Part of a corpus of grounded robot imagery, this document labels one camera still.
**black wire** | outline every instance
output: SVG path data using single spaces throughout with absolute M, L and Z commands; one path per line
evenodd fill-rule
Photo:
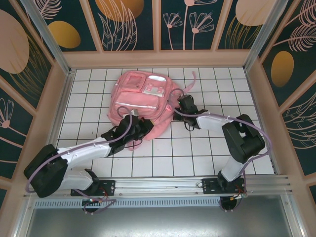
M 137 145 L 128 146 L 128 147 L 124 147 L 124 148 L 137 147 L 137 146 L 139 146 L 139 145 L 142 144 L 142 143 L 143 143 L 143 140 L 140 140 L 140 143 L 138 143 Z
M 189 132 L 194 131 L 194 127 L 192 127 L 193 128 L 192 130 L 189 130 L 188 127 L 187 127 L 187 124 L 188 124 L 187 122 L 184 122 L 184 127 L 186 128 L 186 130 L 188 130 Z

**grid pattern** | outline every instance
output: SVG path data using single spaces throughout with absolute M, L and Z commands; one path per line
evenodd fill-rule
M 197 81 L 189 92 L 199 109 L 236 117 L 248 114 L 260 127 L 242 68 L 139 68 L 77 70 L 65 111 L 58 147 L 78 145 L 112 128 L 107 112 L 111 90 L 126 71 L 139 70 L 169 76 L 180 88 Z M 112 157 L 82 163 L 99 177 L 165 177 L 215 175 L 229 158 L 225 138 L 207 130 L 184 128 L 173 121 L 159 138 L 143 141 L 134 151 L 125 149 Z M 274 174 L 269 156 L 255 160 L 246 174 Z

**enclosure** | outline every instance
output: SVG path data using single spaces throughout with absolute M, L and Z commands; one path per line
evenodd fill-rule
M 3 0 L 0 22 L 0 236 L 316 236 L 315 0 Z M 116 182 L 99 215 L 70 190 L 25 191 L 43 146 L 113 127 L 111 91 L 131 70 L 180 88 L 194 72 L 198 109 L 247 114 L 268 134 L 233 213 L 198 185 L 227 163 L 225 137 L 180 121 L 76 167 Z

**pink fabric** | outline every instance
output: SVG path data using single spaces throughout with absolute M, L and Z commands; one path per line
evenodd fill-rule
M 184 92 L 188 92 L 194 86 L 196 81 L 194 72 L 193 75 L 194 81 L 184 89 Z M 173 111 L 167 100 L 171 90 L 175 88 L 179 86 L 163 75 L 141 71 L 126 72 L 114 85 L 108 117 L 112 124 L 117 126 L 122 119 L 118 115 L 118 107 L 137 109 L 139 117 L 150 119 L 154 123 L 153 129 L 144 139 L 155 139 L 163 134 L 173 119 Z M 174 107 L 178 106 L 177 98 L 180 94 L 181 92 L 176 90 L 171 96 L 170 100 Z

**backpack strap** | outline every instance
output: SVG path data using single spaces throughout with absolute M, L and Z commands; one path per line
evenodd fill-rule
M 192 75 L 193 75 L 193 82 L 191 82 L 186 88 L 183 89 L 184 93 L 188 93 L 196 83 L 196 80 L 197 80 L 196 73 L 192 71 Z

